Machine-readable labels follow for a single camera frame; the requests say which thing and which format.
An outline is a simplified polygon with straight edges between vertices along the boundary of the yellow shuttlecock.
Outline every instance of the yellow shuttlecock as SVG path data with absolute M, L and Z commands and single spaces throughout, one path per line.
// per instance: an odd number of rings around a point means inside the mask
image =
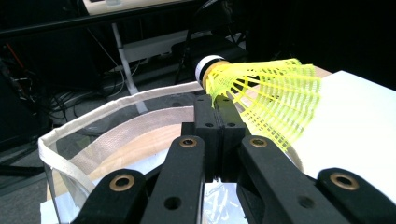
M 315 67 L 296 59 L 229 63 L 207 56 L 195 75 L 213 101 L 218 95 L 233 99 L 250 132 L 270 138 L 284 152 L 313 118 L 320 98 Z

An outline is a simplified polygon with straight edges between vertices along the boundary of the yellow plastic net skirt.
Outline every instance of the yellow plastic net skirt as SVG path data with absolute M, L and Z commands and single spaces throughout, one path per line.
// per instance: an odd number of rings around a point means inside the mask
M 287 151 L 314 116 L 320 78 L 312 64 L 296 59 L 226 63 L 209 71 L 205 89 L 213 100 L 218 95 L 233 99 L 252 134 Z

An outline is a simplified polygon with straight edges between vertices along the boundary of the chair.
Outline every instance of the chair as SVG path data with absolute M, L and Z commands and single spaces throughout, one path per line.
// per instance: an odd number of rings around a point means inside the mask
M 238 46 L 248 24 L 241 4 L 234 0 L 209 0 L 195 12 L 185 41 L 172 46 L 172 54 L 179 62 L 175 84 L 183 69 L 193 79 L 196 64 L 207 55 L 219 55 L 231 63 L 248 59 L 248 52 Z M 234 34 L 240 34 L 239 38 L 235 39 Z

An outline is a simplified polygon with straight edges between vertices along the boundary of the white shuttlecock tip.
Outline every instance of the white shuttlecock tip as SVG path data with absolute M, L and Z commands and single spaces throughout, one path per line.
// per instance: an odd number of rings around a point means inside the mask
M 209 55 L 204 57 L 200 62 L 198 62 L 195 68 L 195 78 L 199 83 L 202 83 L 202 78 L 204 77 L 206 69 L 213 63 L 224 61 L 224 58 L 219 55 Z

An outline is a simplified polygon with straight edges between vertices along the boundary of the shuttlecock cork base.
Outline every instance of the shuttlecock cork base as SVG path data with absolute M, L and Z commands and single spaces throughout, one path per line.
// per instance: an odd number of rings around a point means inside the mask
M 198 63 L 195 76 L 212 100 L 232 99 L 250 132 L 270 138 L 282 151 L 303 133 L 320 99 L 314 65 L 296 59 L 229 63 L 211 55 Z

